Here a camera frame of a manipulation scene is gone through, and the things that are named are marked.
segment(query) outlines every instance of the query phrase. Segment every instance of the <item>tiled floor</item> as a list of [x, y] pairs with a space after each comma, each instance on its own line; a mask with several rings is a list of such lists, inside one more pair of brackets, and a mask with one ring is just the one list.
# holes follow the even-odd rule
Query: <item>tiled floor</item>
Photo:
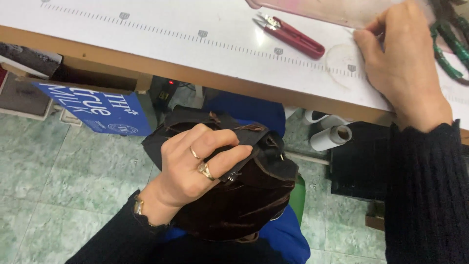
[[[288, 120], [285, 141], [307, 152], [300, 117]], [[0, 263], [63, 263], [159, 172], [143, 138], [57, 119], [0, 114]], [[367, 204], [330, 194], [327, 166], [295, 161], [307, 185], [308, 263], [386, 263], [384, 233], [364, 226]]]

